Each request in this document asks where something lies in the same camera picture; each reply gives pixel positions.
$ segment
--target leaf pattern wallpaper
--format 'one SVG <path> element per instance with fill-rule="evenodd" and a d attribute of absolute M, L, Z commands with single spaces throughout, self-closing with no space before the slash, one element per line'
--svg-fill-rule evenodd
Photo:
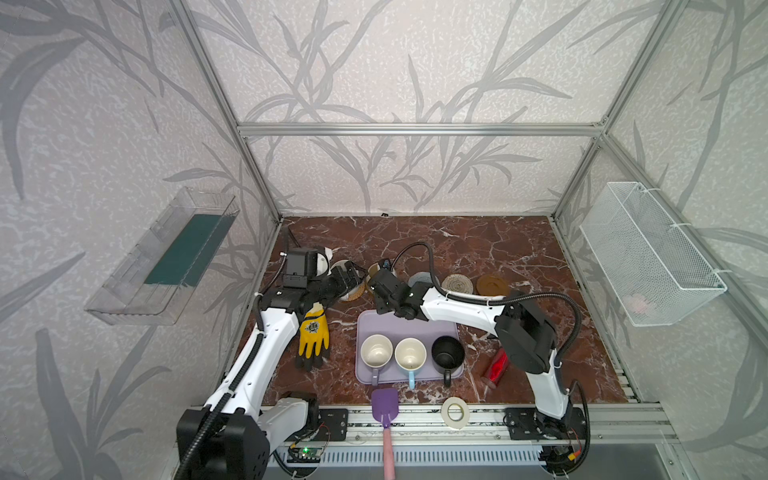
<path fill-rule="evenodd" d="M 764 212 L 768 2 L 688 2 L 611 134 L 768 305 Z M 628 322 L 579 224 L 606 181 L 598 155 L 558 223 L 644 400 L 662 401 L 700 478 L 768 470 L 768 354 L 722 300 L 668 327 Z"/>
<path fill-rule="evenodd" d="M 0 31 L 0 478 L 158 478 L 274 223 L 164 2 L 5 0 Z M 182 186 L 241 212 L 176 325 L 87 314 Z"/>
<path fill-rule="evenodd" d="M 599 121 L 662 5 L 189 3 L 240 122 L 448 123 Z M 292 214 L 546 214 L 587 142 L 249 139 Z"/>

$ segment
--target yellow and black work glove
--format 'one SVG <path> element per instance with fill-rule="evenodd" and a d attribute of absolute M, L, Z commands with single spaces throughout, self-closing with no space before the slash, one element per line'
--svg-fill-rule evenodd
<path fill-rule="evenodd" d="M 312 367 L 320 368 L 323 366 L 323 357 L 330 357 L 328 322 L 323 306 L 315 302 L 299 327 L 299 355 L 296 357 L 296 367 L 304 368 L 307 372 L 311 371 Z"/>

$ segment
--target white mug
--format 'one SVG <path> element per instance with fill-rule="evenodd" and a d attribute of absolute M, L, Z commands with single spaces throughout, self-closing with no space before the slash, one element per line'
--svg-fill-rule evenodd
<path fill-rule="evenodd" d="M 419 339 L 402 339 L 395 347 L 395 361 L 408 376 L 408 386 L 416 387 L 416 373 L 424 366 L 427 360 L 427 348 Z"/>
<path fill-rule="evenodd" d="M 392 358 L 392 342 L 384 335 L 371 335 L 360 346 L 362 362 L 373 369 L 371 385 L 379 384 L 379 371 Z"/>

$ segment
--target transparent plastic container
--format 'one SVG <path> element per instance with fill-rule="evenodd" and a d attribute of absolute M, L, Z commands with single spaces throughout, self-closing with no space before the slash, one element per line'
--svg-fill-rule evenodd
<path fill-rule="evenodd" d="M 232 194 L 183 187 L 85 310 L 111 325 L 175 324 L 239 212 Z"/>
<path fill-rule="evenodd" d="M 638 182 L 609 182 L 581 232 L 635 326 L 679 322 L 727 289 Z"/>

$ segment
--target pink spatula handle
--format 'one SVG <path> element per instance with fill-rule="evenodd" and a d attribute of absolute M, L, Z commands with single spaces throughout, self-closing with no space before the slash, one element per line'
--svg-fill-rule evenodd
<path fill-rule="evenodd" d="M 395 453 L 389 429 L 384 429 L 384 480 L 395 480 Z"/>

